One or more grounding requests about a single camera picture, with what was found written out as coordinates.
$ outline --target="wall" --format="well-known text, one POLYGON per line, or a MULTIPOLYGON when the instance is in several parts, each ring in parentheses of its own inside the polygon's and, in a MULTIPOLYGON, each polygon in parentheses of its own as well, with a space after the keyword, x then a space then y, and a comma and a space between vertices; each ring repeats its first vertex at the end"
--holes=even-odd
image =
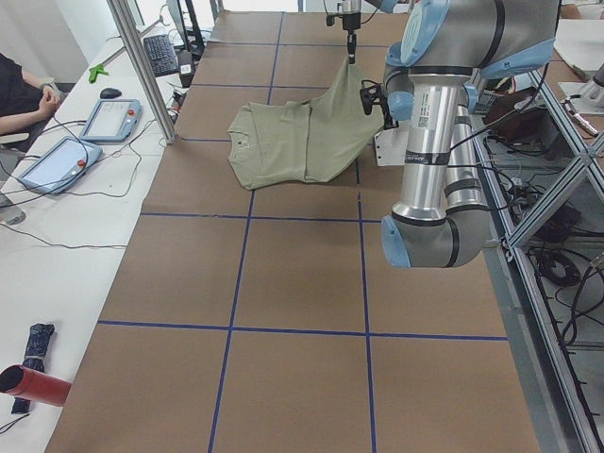
POLYGON ((57 82, 77 82, 113 30, 106 0, 0 2, 0 52, 57 82))
MULTIPOLYGON (((325 5, 327 6, 327 11, 336 12, 337 4, 339 0, 326 0, 325 5)), ((404 12, 408 9, 408 5, 396 5, 394 7, 394 12, 404 12)), ((325 8, 323 6, 323 0, 305 0, 304 1, 304 10, 308 12, 323 12, 325 8)), ((373 5, 362 2, 361 11, 362 12, 374 12, 376 7, 373 5)))
POLYGON ((116 26, 106 0, 54 0, 70 28, 84 58, 92 63, 105 44, 116 33, 116 26))
POLYGON ((52 0, 2 0, 0 51, 37 76, 76 81, 86 60, 52 0))
MULTIPOLYGON (((139 9, 143 16, 144 23, 146 25, 152 24, 159 18, 159 10, 161 6, 165 4, 165 0, 138 0, 139 9)), ((199 27, 202 29, 209 29, 214 26, 214 19, 211 15, 211 7, 209 0, 193 0, 193 7, 195 8, 195 15, 197 16, 197 22, 199 27)), ((172 18, 167 8, 164 8, 161 12, 167 29, 174 28, 172 25, 172 18)))

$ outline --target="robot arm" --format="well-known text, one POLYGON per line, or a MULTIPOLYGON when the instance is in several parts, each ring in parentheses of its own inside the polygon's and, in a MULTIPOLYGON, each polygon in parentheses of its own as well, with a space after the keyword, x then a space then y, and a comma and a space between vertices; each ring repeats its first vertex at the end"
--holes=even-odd
MULTIPOLYGON (((393 12, 397 0, 366 0, 367 3, 384 12, 393 12)), ((361 0, 343 0, 338 3, 339 12, 327 15, 327 26, 335 24, 336 17, 342 18, 342 28, 348 32, 348 62, 355 63, 357 53, 356 30, 361 28, 361 0)))
POLYGON ((460 266, 479 253, 489 215, 472 168, 474 149, 470 142, 452 149, 471 134, 467 83, 476 70, 489 79, 546 64, 558 4, 421 0, 415 5, 402 42, 388 52, 381 87, 394 120, 411 119, 401 196, 382 219, 382 245, 392 265, 460 266))

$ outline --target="folded umbrella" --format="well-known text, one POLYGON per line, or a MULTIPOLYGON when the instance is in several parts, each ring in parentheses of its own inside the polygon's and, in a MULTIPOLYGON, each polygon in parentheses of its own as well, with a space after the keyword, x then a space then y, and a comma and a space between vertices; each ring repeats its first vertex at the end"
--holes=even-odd
MULTIPOLYGON (((44 372, 44 357, 46 357, 50 337, 54 332, 55 326, 52 324, 36 324, 29 328, 23 366, 41 373, 44 372)), ((28 399, 16 397, 10 413, 28 413, 29 403, 28 399)))

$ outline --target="person's hand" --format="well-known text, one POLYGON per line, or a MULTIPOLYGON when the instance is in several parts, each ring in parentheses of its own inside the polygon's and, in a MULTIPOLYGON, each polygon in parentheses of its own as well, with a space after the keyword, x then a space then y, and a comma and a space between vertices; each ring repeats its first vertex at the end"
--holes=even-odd
POLYGON ((44 85, 44 88, 42 88, 42 95, 47 96, 48 99, 51 102, 54 102, 55 104, 58 104, 60 102, 59 95, 57 94, 57 92, 55 92, 53 88, 48 85, 44 85))
POLYGON ((59 97, 57 96, 57 101, 55 101, 51 93, 44 91, 42 93, 42 99, 40 100, 40 106, 38 108, 38 112, 40 113, 41 117, 44 120, 46 118, 50 118, 58 108, 59 97))

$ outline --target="table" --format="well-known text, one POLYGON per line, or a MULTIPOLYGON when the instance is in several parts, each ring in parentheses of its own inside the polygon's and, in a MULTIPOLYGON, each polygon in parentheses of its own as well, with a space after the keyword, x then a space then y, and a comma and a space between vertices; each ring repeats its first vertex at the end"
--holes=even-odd
MULTIPOLYGON (((361 30, 366 76, 405 19, 361 30)), ((342 30, 224 13, 212 37, 47 451, 539 451, 484 257, 383 258, 400 169, 368 146, 249 192, 228 165, 238 109, 324 92, 342 30)))
MULTIPOLYGON (((151 33, 161 32, 164 29, 156 27, 151 33)), ((120 39, 109 39, 96 61, 104 60, 121 45, 120 39)), ((61 105, 56 118, 61 122, 85 120, 103 88, 118 88, 124 98, 136 98, 142 103, 143 114, 133 133, 135 136, 154 119, 143 88, 127 53, 111 62, 106 69, 109 76, 100 75, 94 84, 88 82, 86 72, 61 105)), ((180 85, 177 75, 159 77, 158 83, 166 101, 172 95, 173 85, 180 85)), ((78 134, 81 126, 70 126, 70 130, 78 134)), ((65 135, 69 133, 61 127, 42 134, 28 155, 41 155, 65 135)), ((46 373, 69 381, 74 379, 124 255, 124 246, 128 244, 142 201, 158 168, 164 145, 155 123, 133 143, 136 152, 125 148, 115 157, 107 158, 121 145, 103 145, 106 159, 93 166, 69 190, 113 196, 61 194, 39 198, 34 193, 24 192, 23 186, 15 179, 7 181, 2 192, 9 193, 14 202, 25 202, 22 209, 26 218, 16 229, 50 243, 122 247, 68 250, 44 245, 0 227, 0 272, 4 276, 0 302, 3 310, 0 318, 0 366, 3 369, 23 360, 31 325, 54 324, 56 333, 45 361, 46 373), (135 168, 136 174, 128 188, 135 168)), ((13 174, 19 175, 34 161, 25 159, 13 174)), ((9 415, 12 402, 12 397, 0 397, 0 413, 3 414, 0 424, 14 418, 9 415)), ((43 451, 60 412, 61 408, 32 403, 31 415, 2 436, 2 450, 43 451)))

